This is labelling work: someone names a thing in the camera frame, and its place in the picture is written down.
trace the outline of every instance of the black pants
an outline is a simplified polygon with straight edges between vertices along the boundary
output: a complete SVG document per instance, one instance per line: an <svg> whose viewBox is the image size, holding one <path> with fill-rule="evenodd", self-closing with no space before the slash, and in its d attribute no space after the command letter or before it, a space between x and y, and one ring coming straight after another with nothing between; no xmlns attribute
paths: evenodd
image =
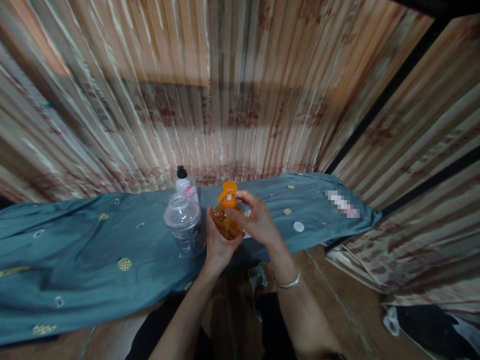
<svg viewBox="0 0 480 360"><path fill-rule="evenodd" d="M126 360L147 360L149 358L184 297L184 295L170 297L157 310L148 315L133 339ZM263 359L296 359L280 312L277 293L272 292L259 296L255 307L262 318L261 342L265 348ZM200 328L193 358L215 359L214 346L203 328Z"/></svg>

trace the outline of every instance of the striped curtain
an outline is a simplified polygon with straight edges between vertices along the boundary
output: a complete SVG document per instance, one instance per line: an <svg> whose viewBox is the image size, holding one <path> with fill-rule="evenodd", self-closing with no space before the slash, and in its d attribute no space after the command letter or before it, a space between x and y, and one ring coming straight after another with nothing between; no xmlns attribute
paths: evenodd
<svg viewBox="0 0 480 360"><path fill-rule="evenodd" d="M0 193L321 171L432 22L387 0L2 1Z"/></svg>
<svg viewBox="0 0 480 360"><path fill-rule="evenodd" d="M480 145L480 15L454 19L334 174L383 209ZM391 294L480 324L480 163L328 256Z"/></svg>

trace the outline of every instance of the teal blanket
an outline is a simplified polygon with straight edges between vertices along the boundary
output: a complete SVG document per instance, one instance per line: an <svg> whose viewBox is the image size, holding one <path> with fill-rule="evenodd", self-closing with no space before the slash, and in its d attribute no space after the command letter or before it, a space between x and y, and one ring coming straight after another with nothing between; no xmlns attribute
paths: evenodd
<svg viewBox="0 0 480 360"><path fill-rule="evenodd" d="M292 253L365 232L381 218L332 175L286 173L238 188L266 202ZM349 199L361 217L339 213L325 191ZM0 211L0 345L114 320L188 289L206 251L179 256L163 222L172 193L106 193ZM200 189L203 221L220 193L221 186ZM225 271L261 261L269 261L267 251L246 238Z"/></svg>

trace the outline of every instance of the pump dispenser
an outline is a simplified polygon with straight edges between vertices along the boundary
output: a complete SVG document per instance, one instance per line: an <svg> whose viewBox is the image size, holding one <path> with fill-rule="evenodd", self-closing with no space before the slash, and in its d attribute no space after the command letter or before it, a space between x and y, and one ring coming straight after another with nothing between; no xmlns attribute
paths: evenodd
<svg viewBox="0 0 480 360"><path fill-rule="evenodd" d="M226 208L232 208L242 213L234 197L236 192L237 183L225 181L222 186L222 193L217 199L219 203L211 211L211 217L216 228L227 240L233 240L242 233L240 226L225 213Z"/></svg>

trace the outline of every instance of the clear plastic bottle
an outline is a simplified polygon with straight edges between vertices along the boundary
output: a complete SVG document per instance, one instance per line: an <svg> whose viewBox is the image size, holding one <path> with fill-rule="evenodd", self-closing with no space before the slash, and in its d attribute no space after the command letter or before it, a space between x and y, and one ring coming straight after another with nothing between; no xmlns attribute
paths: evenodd
<svg viewBox="0 0 480 360"><path fill-rule="evenodd" d="M167 228L175 237L180 254L194 257L202 252L205 236L202 232L200 205L185 195L173 194L163 214Z"/></svg>
<svg viewBox="0 0 480 360"><path fill-rule="evenodd" d="M234 197L237 192L237 183L225 181L222 190L223 192L217 199L219 203L211 211L211 216L220 234L227 240L233 240L241 234L242 228L225 213L225 209L232 208L242 213Z"/></svg>
<svg viewBox="0 0 480 360"><path fill-rule="evenodd" d="M176 177L175 191L178 194L185 195L189 200L200 204L197 183L193 177L188 175L187 170L183 166L177 166Z"/></svg>

